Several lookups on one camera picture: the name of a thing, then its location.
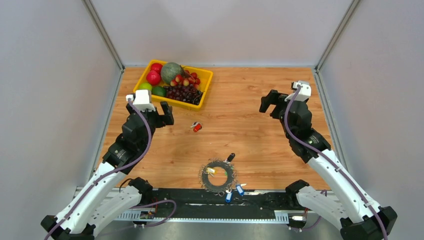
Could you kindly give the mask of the grey disc keyring with rings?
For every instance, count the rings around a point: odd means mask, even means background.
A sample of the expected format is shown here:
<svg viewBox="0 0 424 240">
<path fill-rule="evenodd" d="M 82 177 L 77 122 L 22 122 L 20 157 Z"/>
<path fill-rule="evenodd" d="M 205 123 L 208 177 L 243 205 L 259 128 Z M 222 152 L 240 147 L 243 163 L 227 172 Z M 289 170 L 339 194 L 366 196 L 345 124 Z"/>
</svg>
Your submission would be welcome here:
<svg viewBox="0 0 424 240">
<path fill-rule="evenodd" d="M 216 173 L 206 174 L 205 169 L 214 168 Z M 231 162 L 221 158 L 210 158 L 207 163 L 200 167 L 198 179 L 201 188 L 215 195 L 224 195 L 236 188 L 238 172 Z"/>
</svg>

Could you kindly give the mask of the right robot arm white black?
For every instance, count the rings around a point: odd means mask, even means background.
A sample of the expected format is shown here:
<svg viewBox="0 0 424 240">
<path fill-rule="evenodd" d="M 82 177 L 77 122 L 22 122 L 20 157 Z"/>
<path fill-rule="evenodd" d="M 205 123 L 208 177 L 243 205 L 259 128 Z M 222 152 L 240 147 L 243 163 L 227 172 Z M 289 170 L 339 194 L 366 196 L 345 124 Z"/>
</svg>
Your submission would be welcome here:
<svg viewBox="0 0 424 240">
<path fill-rule="evenodd" d="M 271 90 L 261 97 L 259 112 L 279 120 L 296 156 L 327 183 L 337 197 L 334 201 L 318 193 L 303 180 L 286 187 L 286 204 L 292 209 L 305 207 L 339 230 L 344 240 L 386 240 L 397 220 L 391 206 L 383 207 L 363 190 L 341 164 L 329 142 L 312 127 L 312 113 L 299 90 L 291 95 Z"/>
</svg>

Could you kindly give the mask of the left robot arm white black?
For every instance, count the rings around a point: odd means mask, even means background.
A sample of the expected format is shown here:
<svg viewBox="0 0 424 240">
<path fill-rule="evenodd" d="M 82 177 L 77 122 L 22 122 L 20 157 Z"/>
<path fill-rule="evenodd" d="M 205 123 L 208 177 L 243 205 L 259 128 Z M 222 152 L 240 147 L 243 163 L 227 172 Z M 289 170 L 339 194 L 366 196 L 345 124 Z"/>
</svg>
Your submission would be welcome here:
<svg viewBox="0 0 424 240">
<path fill-rule="evenodd" d="M 152 104 L 126 105 L 128 117 L 122 132 L 108 148 L 103 161 L 77 196 L 56 215 L 47 215 L 41 226 L 46 239 L 93 240 L 116 217 L 130 208 L 151 208 L 153 187 L 140 177 L 131 179 L 127 187 L 107 202 L 105 197 L 147 154 L 155 130 L 174 124 L 172 107 L 162 101 L 163 114 Z"/>
</svg>

